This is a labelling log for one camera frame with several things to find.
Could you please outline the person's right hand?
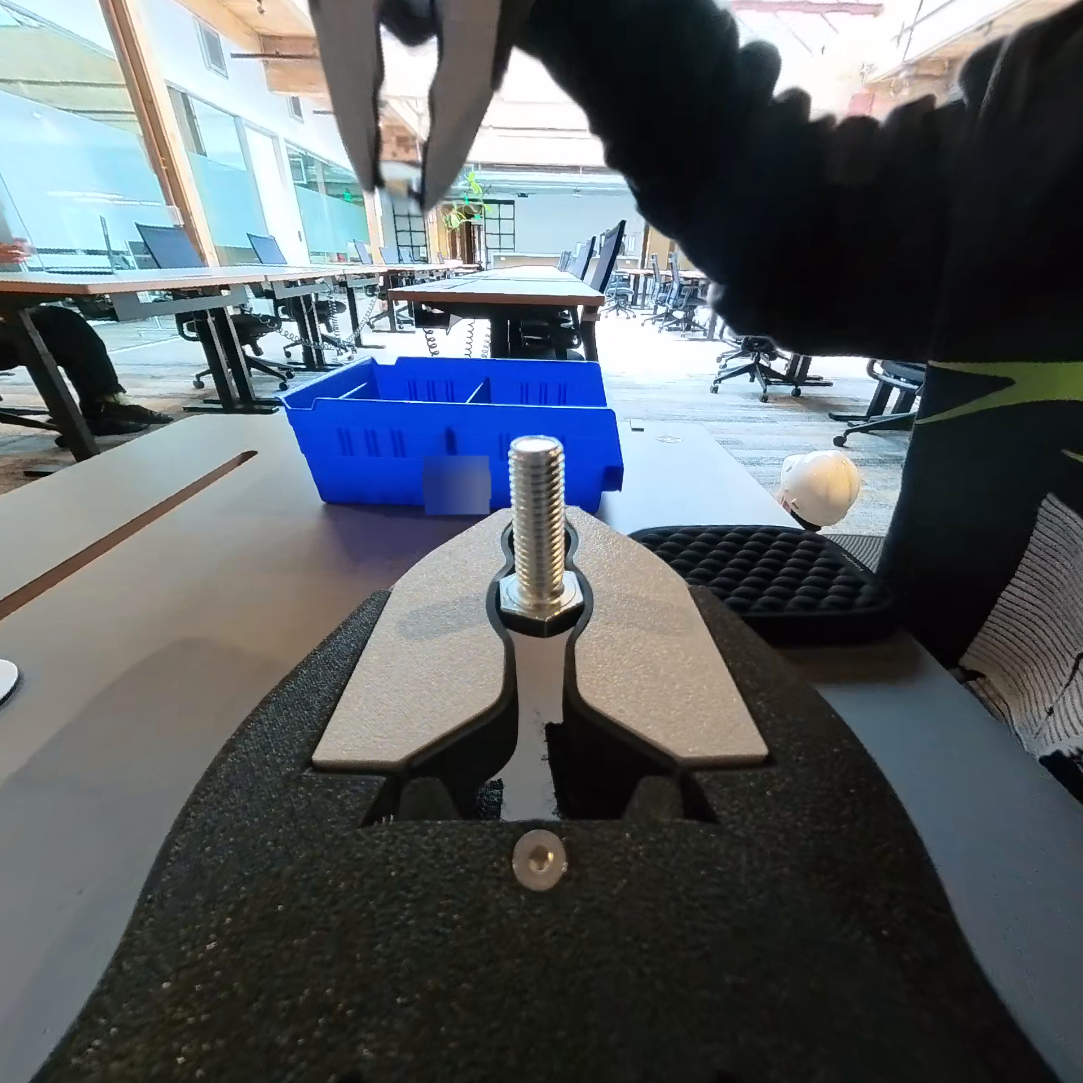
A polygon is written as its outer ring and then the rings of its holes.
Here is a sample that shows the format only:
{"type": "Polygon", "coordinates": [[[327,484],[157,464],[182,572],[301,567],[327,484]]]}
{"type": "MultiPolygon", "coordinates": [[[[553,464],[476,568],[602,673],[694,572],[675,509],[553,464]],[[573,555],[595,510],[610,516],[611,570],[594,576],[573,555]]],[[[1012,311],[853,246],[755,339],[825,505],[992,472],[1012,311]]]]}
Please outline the person's right hand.
{"type": "Polygon", "coordinates": [[[534,2],[519,45],[584,112],[645,223],[712,282],[738,332],[814,355],[869,352],[821,209],[854,183],[870,117],[812,119],[781,61],[716,2],[534,2]]]}

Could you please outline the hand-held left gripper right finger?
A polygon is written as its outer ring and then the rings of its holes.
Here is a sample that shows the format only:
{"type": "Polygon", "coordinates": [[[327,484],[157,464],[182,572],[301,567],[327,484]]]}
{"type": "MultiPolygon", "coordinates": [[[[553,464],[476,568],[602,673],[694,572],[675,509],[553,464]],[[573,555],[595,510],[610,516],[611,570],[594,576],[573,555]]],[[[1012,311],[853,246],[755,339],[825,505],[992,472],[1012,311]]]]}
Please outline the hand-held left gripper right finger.
{"type": "Polygon", "coordinates": [[[764,764],[768,746],[686,580],[582,509],[566,520],[591,598],[573,645],[585,706],[679,768],[764,764]]]}

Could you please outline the long wooden top desk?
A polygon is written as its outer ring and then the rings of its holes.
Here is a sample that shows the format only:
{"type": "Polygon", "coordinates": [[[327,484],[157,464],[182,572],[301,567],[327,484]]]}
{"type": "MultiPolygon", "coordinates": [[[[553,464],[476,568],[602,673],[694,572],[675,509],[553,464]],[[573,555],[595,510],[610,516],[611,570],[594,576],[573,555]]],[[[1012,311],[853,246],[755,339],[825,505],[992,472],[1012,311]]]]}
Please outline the long wooden top desk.
{"type": "Polygon", "coordinates": [[[29,371],[42,410],[2,410],[2,423],[42,430],[61,440],[74,459],[84,461],[100,452],[94,435],[71,397],[52,352],[32,324],[30,311],[47,302],[104,298],[121,322],[173,315],[192,318],[210,368],[218,397],[191,406],[191,413],[266,416],[278,410],[277,399],[255,395],[245,355],[230,319],[248,292],[266,291],[275,301],[297,301],[329,290],[353,287],[365,279],[386,285],[395,273],[420,273],[421,264],[364,266],[360,263],[316,265],[247,264],[227,268],[157,268],[110,275],[53,275],[43,272],[6,275],[1,282],[2,328],[12,332],[19,364],[29,371]]]}

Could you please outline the steel hex bolt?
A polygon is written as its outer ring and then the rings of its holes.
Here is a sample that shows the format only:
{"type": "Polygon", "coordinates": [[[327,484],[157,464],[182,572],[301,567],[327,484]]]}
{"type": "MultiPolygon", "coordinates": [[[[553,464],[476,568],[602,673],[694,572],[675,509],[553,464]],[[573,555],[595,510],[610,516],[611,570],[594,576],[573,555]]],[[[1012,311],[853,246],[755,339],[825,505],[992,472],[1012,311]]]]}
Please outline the steel hex bolt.
{"type": "Polygon", "coordinates": [[[511,571],[497,588],[509,630],[552,638],[570,630],[585,606],[584,589],[567,567],[563,446],[557,438],[524,435],[509,448],[511,571]]]}

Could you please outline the person's right forearm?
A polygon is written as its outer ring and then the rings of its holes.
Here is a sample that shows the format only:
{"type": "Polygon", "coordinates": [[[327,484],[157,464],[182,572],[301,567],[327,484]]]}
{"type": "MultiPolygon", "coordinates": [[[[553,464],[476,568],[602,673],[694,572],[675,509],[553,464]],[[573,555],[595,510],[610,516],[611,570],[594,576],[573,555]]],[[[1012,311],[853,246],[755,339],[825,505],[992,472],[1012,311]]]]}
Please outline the person's right forearm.
{"type": "Polygon", "coordinates": [[[1081,2],[979,49],[960,96],[812,121],[778,97],[743,151],[754,264],[720,311],[808,353],[1081,360],[1081,2]]]}

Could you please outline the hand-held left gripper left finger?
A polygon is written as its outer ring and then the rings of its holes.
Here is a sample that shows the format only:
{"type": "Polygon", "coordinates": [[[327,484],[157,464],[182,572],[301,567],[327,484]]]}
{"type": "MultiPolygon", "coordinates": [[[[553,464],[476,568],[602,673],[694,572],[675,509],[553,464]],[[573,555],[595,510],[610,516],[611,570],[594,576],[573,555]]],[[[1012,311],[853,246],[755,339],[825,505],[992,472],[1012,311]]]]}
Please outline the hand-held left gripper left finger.
{"type": "Polygon", "coordinates": [[[316,768],[404,769],[496,707],[505,647],[486,603],[510,519],[490,514],[399,577],[313,752],[316,768]]]}

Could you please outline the black textured mat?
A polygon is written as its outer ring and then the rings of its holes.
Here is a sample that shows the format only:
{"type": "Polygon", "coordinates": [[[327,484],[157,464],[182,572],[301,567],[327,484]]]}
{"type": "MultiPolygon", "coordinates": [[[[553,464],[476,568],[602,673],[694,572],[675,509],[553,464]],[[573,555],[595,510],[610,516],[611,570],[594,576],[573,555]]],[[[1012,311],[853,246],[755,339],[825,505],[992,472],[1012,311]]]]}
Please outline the black textured mat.
{"type": "Polygon", "coordinates": [[[860,645],[900,627],[885,583],[819,533],[769,524],[666,525],[631,538],[771,645],[860,645]]]}

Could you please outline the black white knit sweater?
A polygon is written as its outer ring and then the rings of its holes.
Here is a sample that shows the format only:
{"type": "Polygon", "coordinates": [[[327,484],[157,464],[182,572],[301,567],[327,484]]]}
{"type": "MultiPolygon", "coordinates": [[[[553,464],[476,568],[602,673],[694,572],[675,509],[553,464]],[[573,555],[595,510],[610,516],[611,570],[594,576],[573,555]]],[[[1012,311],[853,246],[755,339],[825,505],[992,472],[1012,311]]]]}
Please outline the black white knit sweater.
{"type": "Polygon", "coordinates": [[[1082,519],[1058,496],[960,671],[1027,754],[1082,800],[1082,519]]]}

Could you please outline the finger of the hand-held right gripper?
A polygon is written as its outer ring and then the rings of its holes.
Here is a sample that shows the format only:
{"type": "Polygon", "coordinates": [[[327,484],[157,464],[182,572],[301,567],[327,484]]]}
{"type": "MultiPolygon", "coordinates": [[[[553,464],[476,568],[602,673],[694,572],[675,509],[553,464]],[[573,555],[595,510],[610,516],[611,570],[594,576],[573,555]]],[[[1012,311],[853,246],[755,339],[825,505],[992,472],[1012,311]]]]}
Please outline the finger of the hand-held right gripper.
{"type": "Polygon", "coordinates": [[[418,203],[438,207],[466,164],[513,48],[531,1],[434,1],[438,70],[429,92],[418,203]]]}
{"type": "Polygon", "coordinates": [[[332,115],[358,185],[380,184],[380,107],[384,82],[380,1],[310,1],[332,115]]]}

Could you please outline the black office chair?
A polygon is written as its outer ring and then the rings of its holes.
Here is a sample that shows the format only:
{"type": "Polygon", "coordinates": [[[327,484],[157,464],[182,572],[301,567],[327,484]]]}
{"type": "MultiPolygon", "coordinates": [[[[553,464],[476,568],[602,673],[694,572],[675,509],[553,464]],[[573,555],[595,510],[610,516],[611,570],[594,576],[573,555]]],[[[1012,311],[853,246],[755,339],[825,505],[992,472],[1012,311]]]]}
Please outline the black office chair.
{"type": "Polygon", "coordinates": [[[811,371],[812,361],[809,355],[781,349],[768,336],[731,337],[725,339],[708,390],[717,395],[727,381],[746,377],[765,404],[770,402],[773,388],[788,389],[794,399],[801,397],[805,390],[831,389],[831,379],[811,371]]]}
{"type": "MultiPolygon", "coordinates": [[[[287,259],[278,242],[273,236],[248,234],[251,248],[257,260],[266,265],[287,265],[287,259]]],[[[345,303],[339,301],[331,293],[310,293],[310,300],[305,301],[306,313],[311,317],[310,324],[315,331],[319,332],[319,342],[332,348],[341,355],[353,356],[356,347],[352,340],[347,341],[340,336],[338,316],[345,314],[345,303]]]]}
{"type": "MultiPolygon", "coordinates": [[[[182,226],[138,224],[138,231],[157,268],[177,270],[177,268],[208,266],[182,226]]],[[[259,339],[268,332],[278,331],[280,321],[271,318],[269,323],[262,322],[247,306],[242,306],[230,318],[236,332],[239,350],[245,358],[247,371],[259,371],[276,380],[279,391],[287,391],[292,373],[268,365],[259,360],[259,356],[262,355],[259,339]]]]}
{"type": "Polygon", "coordinates": [[[912,432],[926,370],[924,363],[870,358],[866,373],[876,382],[873,397],[865,413],[830,413],[832,421],[846,426],[841,434],[834,438],[834,446],[843,448],[849,438],[871,432],[912,432]]]}

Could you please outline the black garment green stripes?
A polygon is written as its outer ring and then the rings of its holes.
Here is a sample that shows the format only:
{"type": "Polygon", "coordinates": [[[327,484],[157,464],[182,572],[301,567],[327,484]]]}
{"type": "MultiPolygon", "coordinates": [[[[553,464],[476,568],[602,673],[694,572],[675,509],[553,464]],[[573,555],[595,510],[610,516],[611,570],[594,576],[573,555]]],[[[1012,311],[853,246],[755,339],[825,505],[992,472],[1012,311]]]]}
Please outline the black garment green stripes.
{"type": "Polygon", "coordinates": [[[878,567],[945,668],[1009,586],[1043,501],[1081,513],[1081,400],[1078,358],[927,365],[878,567]]]}

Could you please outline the blue plastic bin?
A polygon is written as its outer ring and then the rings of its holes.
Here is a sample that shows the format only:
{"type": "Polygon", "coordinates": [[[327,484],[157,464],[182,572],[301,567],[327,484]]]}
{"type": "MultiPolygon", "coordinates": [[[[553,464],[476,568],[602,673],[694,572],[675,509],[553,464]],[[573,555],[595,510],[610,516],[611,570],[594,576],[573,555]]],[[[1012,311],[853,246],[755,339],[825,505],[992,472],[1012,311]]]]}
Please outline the blue plastic bin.
{"type": "Polygon", "coordinates": [[[280,397],[328,504],[485,514],[510,504],[514,439],[564,452],[565,501],[598,510],[624,480],[616,415],[585,360],[364,358],[280,397]]]}

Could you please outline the green plant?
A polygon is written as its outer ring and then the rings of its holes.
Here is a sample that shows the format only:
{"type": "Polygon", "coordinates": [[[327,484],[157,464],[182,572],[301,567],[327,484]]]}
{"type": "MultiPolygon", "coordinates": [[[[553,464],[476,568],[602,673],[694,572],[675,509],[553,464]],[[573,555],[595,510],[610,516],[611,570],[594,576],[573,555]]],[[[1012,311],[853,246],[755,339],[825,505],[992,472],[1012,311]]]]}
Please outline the green plant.
{"type": "Polygon", "coordinates": [[[477,170],[467,171],[460,181],[464,191],[451,199],[442,211],[443,223],[451,233],[468,223],[480,222],[484,225],[485,222],[486,188],[480,182],[477,170]]]}

